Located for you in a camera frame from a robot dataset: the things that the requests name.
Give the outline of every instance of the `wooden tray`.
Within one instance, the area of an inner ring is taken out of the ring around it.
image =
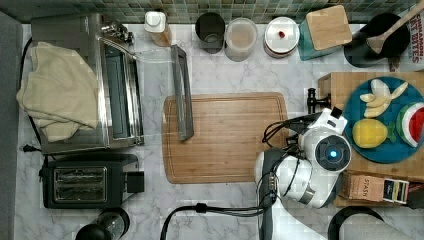
[[[180,142],[175,99],[164,104],[163,160],[171,183],[254,181],[254,166],[265,128],[287,119],[280,93],[193,95],[194,136]],[[288,131],[271,143],[284,146]]]
[[[400,72],[400,73],[373,73],[373,72],[345,72],[331,73],[318,80],[320,97],[331,93],[331,105],[344,109],[344,106],[352,92],[363,82],[380,76],[393,76],[412,84],[421,94],[424,93],[424,72]],[[352,161],[347,168],[355,174],[396,178],[408,181],[424,182],[424,148],[421,147],[409,158],[392,164],[372,162],[362,157],[353,150]],[[338,196],[334,205],[345,206],[382,206],[390,203],[364,202],[361,200],[349,200]]]

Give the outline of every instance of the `marble countertop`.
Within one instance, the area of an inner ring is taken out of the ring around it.
[[[192,94],[280,92],[284,95],[289,118],[305,115],[306,93],[317,87],[317,79],[330,72],[387,72],[388,66],[377,65],[359,69],[351,66],[339,50],[332,55],[302,62],[296,50],[289,57],[274,59],[262,47],[266,25],[258,25],[259,38],[252,55],[243,62],[232,62],[222,50],[210,55],[199,49],[192,25],[171,25],[173,43],[187,53]],[[144,31],[143,25],[129,25],[135,34],[131,50],[147,51],[157,48]],[[31,35],[24,25],[24,43]],[[25,72],[31,69],[27,56]],[[152,104],[147,121],[160,132],[163,102]],[[37,146],[26,114],[21,110],[19,146]],[[171,184],[166,179],[159,140],[147,141],[144,146],[128,149],[135,154],[145,172],[145,192],[130,198],[123,208],[131,217],[131,226],[122,239],[159,239],[162,224],[168,214],[182,205],[204,202],[217,207],[250,207],[256,204],[255,184]],[[24,153],[18,149],[18,170],[15,209],[15,239],[73,240],[78,230],[94,220],[100,210],[46,209],[42,203],[38,171],[43,158],[40,153]],[[284,205],[299,221],[327,236],[328,224],[339,210],[333,205],[311,209],[284,200]],[[404,207],[377,208],[383,219],[415,239],[423,239],[424,210]],[[171,220],[167,239],[255,240],[258,238],[257,218],[236,218],[217,214],[181,212]]]

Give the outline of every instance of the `peeled banana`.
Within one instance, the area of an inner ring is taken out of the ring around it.
[[[380,79],[374,79],[371,81],[372,93],[362,94],[359,98],[367,103],[364,117],[374,118],[380,116],[389,107],[392,100],[398,98],[408,87],[408,83],[404,82],[393,93],[390,93],[390,89]]]

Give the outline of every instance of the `wooden spoon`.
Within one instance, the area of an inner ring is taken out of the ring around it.
[[[424,9],[424,0],[420,1],[411,11],[409,11],[403,18],[399,19],[389,30],[384,32],[381,35],[367,38],[368,46],[377,54],[380,54],[383,49],[384,42],[386,39],[392,35],[396,30],[402,27],[406,22],[408,22],[412,17],[417,15],[421,10]]]

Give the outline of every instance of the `towel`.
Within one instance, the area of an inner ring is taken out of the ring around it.
[[[70,138],[98,123],[97,80],[74,50],[39,42],[31,50],[33,71],[22,79],[17,100],[49,142]]]

